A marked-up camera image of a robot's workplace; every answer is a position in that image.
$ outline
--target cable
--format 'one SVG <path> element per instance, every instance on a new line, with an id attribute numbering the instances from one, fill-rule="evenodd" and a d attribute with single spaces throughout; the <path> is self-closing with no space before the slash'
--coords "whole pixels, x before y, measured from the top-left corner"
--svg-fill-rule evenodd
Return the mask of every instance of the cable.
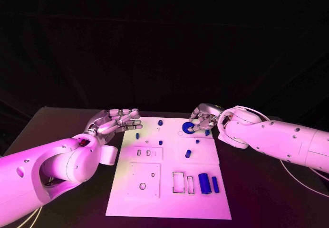
<path id="1" fill-rule="evenodd" d="M 324 177 L 320 173 L 317 173 L 317 172 L 314 171 L 314 169 L 310 168 L 310 170 L 311 170 L 323 179 L 326 179 L 326 180 L 329 181 L 329 178 Z"/>
<path id="2" fill-rule="evenodd" d="M 42 210 L 42 207 L 37 208 L 37 209 L 33 211 L 32 215 L 30 215 L 29 218 L 24 220 L 24 222 L 17 226 L 17 228 L 20 228 L 20 227 L 29 222 L 32 216 L 34 215 L 34 213 L 36 213 L 36 211 L 37 211 L 39 209 Z"/>
<path id="3" fill-rule="evenodd" d="M 42 207 L 40 207 L 40 210 L 39 210 L 39 213 L 37 213 L 37 215 L 36 215 L 34 221 L 33 221 L 33 223 L 32 223 L 32 225 L 30 225 L 30 227 L 29 227 L 29 228 L 32 228 L 32 227 L 33 227 L 33 225 L 34 225 L 34 222 L 36 222 L 36 219 L 37 219 L 37 217 L 39 217 L 40 211 L 42 211 Z"/>
<path id="4" fill-rule="evenodd" d="M 324 197 L 329 197 L 329 195 L 326 195 L 326 194 L 317 192 L 316 190 L 313 190 L 310 187 L 307 187 L 307 186 L 297 180 L 297 178 L 296 178 L 296 177 L 293 176 L 293 174 L 288 172 L 288 169 L 286 168 L 286 165 L 284 165 L 284 163 L 283 163 L 283 160 L 280 160 L 280 161 L 281 161 L 281 164 L 283 164 L 283 167 L 284 167 L 287 173 L 290 174 L 290 176 L 293 177 L 293 179 L 300 183 L 300 185 L 303 185 L 310 191 L 319 193 L 319 194 L 323 195 Z"/>

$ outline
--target black table surface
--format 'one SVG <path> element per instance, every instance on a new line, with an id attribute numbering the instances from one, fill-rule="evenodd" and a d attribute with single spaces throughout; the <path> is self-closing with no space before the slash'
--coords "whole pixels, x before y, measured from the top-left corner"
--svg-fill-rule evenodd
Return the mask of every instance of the black table surface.
<path id="1" fill-rule="evenodd" d="M 86 122 L 99 110 L 42 108 L 4 155 L 20 152 L 56 140 L 71 138 L 83 131 Z M 141 116 L 189 118 L 190 113 L 143 112 Z M 284 227 L 327 228 L 329 198 L 307 190 L 286 172 L 280 160 L 247 149 L 234 148 L 218 140 L 219 167 L 232 220 L 187 218 L 143 218 L 105 216 L 117 162 L 99 164 L 92 178 L 63 193 L 42 208 L 34 228 L 124 228 L 124 227 Z M 108 145 L 121 148 L 124 133 L 117 133 Z M 316 174 L 303 166 L 287 164 L 303 183 L 319 192 L 327 189 Z M 4 226 L 16 228 L 29 215 Z M 29 227 L 33 219 L 24 224 Z"/>

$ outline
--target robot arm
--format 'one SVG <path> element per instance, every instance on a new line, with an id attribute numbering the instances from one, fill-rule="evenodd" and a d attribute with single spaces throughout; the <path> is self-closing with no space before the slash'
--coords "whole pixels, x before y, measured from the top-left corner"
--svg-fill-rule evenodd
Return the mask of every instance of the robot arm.
<path id="1" fill-rule="evenodd" d="M 140 129 L 137 109 L 101 111 L 85 132 L 0 158 L 0 227 L 49 203 L 92 177 L 98 163 L 112 165 L 115 132 Z"/>
<path id="2" fill-rule="evenodd" d="M 187 129 L 190 132 L 218 125 L 219 140 L 234 147 L 245 149 L 251 146 L 258 152 L 329 173 L 327 132 L 271 121 L 260 112 L 242 106 L 223 109 L 199 104 L 190 121 L 195 117 L 200 123 Z"/>

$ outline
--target large blue cylinder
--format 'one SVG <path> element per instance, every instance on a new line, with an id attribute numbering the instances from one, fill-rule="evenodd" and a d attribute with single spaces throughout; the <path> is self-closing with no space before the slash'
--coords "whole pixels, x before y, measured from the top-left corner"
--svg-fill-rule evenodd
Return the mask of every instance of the large blue cylinder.
<path id="1" fill-rule="evenodd" d="M 199 175 L 199 182 L 200 182 L 200 192 L 202 194 L 210 193 L 210 183 L 206 173 L 200 173 Z"/>

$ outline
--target blue ring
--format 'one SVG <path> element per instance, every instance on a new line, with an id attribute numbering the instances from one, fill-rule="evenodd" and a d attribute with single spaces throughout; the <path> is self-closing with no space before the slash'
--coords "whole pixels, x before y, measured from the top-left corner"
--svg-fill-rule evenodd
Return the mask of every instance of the blue ring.
<path id="1" fill-rule="evenodd" d="M 185 123 L 183 123 L 182 129 L 183 129 L 183 132 L 185 132 L 186 134 L 193 134 L 193 133 L 195 133 L 195 132 L 189 132 L 189 130 L 187 130 L 187 128 L 190 128 L 190 127 L 193 127 L 193 126 L 195 126 L 195 124 L 190 123 L 190 122 L 185 122 Z"/>

